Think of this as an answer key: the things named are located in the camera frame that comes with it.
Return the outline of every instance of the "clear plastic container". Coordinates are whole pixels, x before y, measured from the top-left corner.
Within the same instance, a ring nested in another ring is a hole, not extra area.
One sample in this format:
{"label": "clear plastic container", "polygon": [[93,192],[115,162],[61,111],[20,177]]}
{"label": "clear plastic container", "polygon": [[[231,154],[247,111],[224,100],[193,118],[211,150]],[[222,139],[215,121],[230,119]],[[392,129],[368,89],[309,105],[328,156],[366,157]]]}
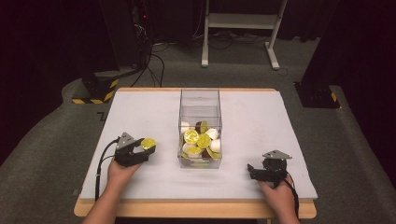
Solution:
{"label": "clear plastic container", "polygon": [[181,90],[178,131],[181,168],[219,168],[223,152],[218,89]]}

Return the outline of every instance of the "gray carpet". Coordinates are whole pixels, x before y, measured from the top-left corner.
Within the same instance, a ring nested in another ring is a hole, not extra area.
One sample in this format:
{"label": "gray carpet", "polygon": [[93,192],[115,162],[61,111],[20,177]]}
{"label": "gray carpet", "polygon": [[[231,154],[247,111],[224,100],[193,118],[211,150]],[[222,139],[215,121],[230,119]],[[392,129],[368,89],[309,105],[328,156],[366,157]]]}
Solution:
{"label": "gray carpet", "polygon": [[[279,71],[272,70],[262,43],[210,49],[207,68],[201,67],[200,48],[174,44],[155,46],[153,51],[165,64],[163,87],[254,87],[281,92],[318,191],[318,215],[303,223],[396,223],[396,190],[362,135],[341,88],[331,86],[340,109],[301,106],[293,82],[301,81],[317,43],[277,40]],[[224,45],[214,40],[210,44]],[[149,68],[159,78],[162,64],[157,58],[151,58]],[[131,86],[137,77],[123,77],[117,88]],[[79,84],[76,80],[64,87],[64,103],[24,136],[0,168],[1,224],[81,222],[73,209],[104,125],[101,113],[106,115],[111,102],[72,104]],[[154,87],[148,70],[135,85]]]}

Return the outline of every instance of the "hand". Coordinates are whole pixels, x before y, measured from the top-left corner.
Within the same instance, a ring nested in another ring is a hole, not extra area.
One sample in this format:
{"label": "hand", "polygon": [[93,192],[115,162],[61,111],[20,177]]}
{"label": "hand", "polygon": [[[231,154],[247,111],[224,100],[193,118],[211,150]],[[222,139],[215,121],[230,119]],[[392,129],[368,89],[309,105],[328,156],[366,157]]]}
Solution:
{"label": "hand", "polygon": [[[291,177],[286,180],[292,185]],[[272,189],[267,183],[258,181],[265,200],[276,212],[280,223],[300,223],[294,210],[294,196],[289,185],[285,181],[280,181],[279,185]]]}
{"label": "hand", "polygon": [[131,180],[134,172],[136,172],[141,165],[142,163],[124,167],[112,160],[108,165],[106,188],[112,188],[117,192],[121,192]]}

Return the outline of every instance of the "white tabletop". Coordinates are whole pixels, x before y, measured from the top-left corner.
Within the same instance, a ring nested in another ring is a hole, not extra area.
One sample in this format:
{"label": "white tabletop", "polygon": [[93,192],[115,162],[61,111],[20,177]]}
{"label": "white tabletop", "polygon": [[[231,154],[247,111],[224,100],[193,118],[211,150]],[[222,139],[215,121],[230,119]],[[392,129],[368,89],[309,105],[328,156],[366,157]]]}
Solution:
{"label": "white tabletop", "polygon": [[[94,198],[100,156],[123,132],[157,141],[156,152],[135,173],[122,199],[261,199],[247,164],[261,169],[263,153],[274,149],[292,156],[288,171],[300,200],[318,197],[278,91],[220,89],[222,153],[219,169],[181,169],[177,159],[180,91],[116,92],[85,178],[81,200]],[[113,155],[115,144],[107,155]],[[102,165],[101,192],[109,160]]]}

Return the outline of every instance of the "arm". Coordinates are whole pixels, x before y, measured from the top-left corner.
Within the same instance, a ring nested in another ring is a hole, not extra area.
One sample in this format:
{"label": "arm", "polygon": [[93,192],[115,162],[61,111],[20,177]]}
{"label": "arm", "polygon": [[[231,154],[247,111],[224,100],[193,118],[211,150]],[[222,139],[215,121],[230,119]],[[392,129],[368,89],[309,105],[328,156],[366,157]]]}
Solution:
{"label": "arm", "polygon": [[294,196],[290,187],[281,181],[275,189],[271,189],[265,182],[258,181],[265,200],[274,209],[280,224],[300,223],[294,211]]}
{"label": "arm", "polygon": [[123,167],[114,160],[109,164],[106,188],[84,218],[83,224],[114,223],[122,191],[140,165]]}

